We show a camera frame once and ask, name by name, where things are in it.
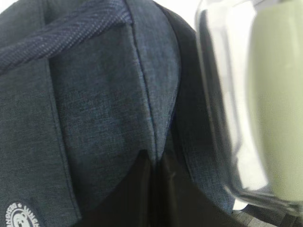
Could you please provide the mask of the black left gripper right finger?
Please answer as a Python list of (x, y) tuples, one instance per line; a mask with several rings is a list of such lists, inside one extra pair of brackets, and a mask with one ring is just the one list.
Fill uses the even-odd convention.
[(160, 227), (235, 227), (237, 221), (209, 200), (175, 156), (163, 153), (157, 166)]

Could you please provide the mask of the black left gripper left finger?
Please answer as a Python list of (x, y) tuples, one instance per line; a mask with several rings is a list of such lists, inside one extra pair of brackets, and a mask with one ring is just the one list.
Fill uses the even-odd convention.
[(151, 161), (140, 150), (127, 175), (75, 227), (149, 227)]

